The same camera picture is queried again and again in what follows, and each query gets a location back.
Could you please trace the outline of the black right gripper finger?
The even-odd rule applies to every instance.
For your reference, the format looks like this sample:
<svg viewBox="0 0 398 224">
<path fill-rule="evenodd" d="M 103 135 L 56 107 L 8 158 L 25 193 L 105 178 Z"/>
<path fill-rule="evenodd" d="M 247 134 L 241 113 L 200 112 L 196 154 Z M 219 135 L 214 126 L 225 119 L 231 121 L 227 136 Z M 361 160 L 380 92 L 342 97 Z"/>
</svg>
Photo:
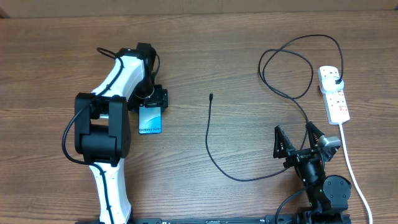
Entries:
<svg viewBox="0 0 398 224">
<path fill-rule="evenodd" d="M 276 126 L 274 128 L 275 134 L 275 143 L 274 143 L 274 151 L 273 158 L 282 159 L 288 156 L 288 153 L 294 151 L 292 143 L 290 142 L 287 135 L 284 133 L 280 126 Z"/>
<path fill-rule="evenodd" d="M 310 147 L 312 149 L 320 147 L 320 145 L 318 144 L 318 141 L 320 140 L 320 138 L 322 136 L 324 136 L 324 133 L 321 132 L 311 121 L 309 121 L 306 124 L 306 129 L 307 129 L 307 133 L 308 133 Z"/>
</svg>

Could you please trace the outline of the blue Samsung Galaxy smartphone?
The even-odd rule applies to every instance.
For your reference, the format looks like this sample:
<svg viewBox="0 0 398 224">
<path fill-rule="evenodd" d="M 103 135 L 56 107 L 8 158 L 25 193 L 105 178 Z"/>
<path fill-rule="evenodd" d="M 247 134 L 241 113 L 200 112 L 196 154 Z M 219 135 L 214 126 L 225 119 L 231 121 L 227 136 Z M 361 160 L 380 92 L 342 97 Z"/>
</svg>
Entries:
<svg viewBox="0 0 398 224">
<path fill-rule="evenodd" d="M 139 108 L 139 134 L 160 134 L 162 132 L 162 114 L 160 107 Z"/>
</svg>

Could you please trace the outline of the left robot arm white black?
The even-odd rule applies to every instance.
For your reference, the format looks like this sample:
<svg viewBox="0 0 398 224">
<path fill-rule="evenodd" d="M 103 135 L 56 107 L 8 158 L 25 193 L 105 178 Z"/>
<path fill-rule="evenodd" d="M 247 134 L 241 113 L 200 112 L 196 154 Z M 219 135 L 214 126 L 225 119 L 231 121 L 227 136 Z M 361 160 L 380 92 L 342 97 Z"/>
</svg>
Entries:
<svg viewBox="0 0 398 224">
<path fill-rule="evenodd" d="M 151 44 L 118 52 L 99 47 L 114 60 L 104 81 L 75 98 L 75 150 L 90 168 L 96 182 L 100 215 L 96 223 L 132 223 L 124 163 L 131 148 L 130 112 L 139 115 L 139 134 L 160 134 L 162 113 L 168 107 L 168 91 L 155 84 L 160 57 Z"/>
</svg>

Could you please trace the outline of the white charger plug adapter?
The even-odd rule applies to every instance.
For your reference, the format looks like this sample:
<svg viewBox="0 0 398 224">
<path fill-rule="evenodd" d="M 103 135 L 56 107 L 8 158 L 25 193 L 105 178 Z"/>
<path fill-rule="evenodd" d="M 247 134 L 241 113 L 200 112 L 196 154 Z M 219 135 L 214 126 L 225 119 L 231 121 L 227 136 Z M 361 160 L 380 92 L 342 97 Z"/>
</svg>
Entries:
<svg viewBox="0 0 398 224">
<path fill-rule="evenodd" d="M 330 94 L 340 91 L 344 88 L 344 86 L 344 81 L 337 77 L 321 77 L 320 80 L 320 91 L 323 94 Z"/>
</svg>

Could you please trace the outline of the white power strip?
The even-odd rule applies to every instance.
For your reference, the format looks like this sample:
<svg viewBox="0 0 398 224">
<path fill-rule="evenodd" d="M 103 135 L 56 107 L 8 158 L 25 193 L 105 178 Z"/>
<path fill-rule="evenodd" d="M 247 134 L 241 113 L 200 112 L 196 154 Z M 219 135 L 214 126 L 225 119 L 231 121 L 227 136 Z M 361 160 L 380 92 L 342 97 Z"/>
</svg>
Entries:
<svg viewBox="0 0 398 224">
<path fill-rule="evenodd" d="M 319 86 L 321 77 L 337 77 L 340 78 L 339 71 L 333 66 L 322 66 L 318 69 Z M 323 94 L 326 116 L 328 123 L 339 125 L 350 120 L 348 106 L 345 99 L 343 89 L 330 94 Z"/>
</svg>

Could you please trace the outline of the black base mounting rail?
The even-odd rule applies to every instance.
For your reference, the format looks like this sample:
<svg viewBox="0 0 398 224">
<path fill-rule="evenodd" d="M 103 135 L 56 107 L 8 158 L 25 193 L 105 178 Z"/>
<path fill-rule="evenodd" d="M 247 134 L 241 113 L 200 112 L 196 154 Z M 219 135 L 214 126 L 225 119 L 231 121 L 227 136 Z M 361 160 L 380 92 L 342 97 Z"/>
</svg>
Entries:
<svg viewBox="0 0 398 224">
<path fill-rule="evenodd" d="M 332 218 L 331 221 L 321 221 L 319 218 L 315 218 L 311 223 L 352 223 L 349 215 L 343 215 L 342 220 Z M 174 220 L 161 220 L 160 218 L 140 218 L 132 219 L 127 223 L 132 224 L 274 224 L 275 215 L 266 215 L 261 218 L 216 218 L 216 219 L 174 219 Z M 75 222 L 76 224 L 99 224 L 103 223 L 99 220 L 87 221 L 87 222 Z M 306 223 L 303 219 L 298 218 L 293 214 L 279 215 L 277 217 L 278 224 L 296 224 Z"/>
</svg>

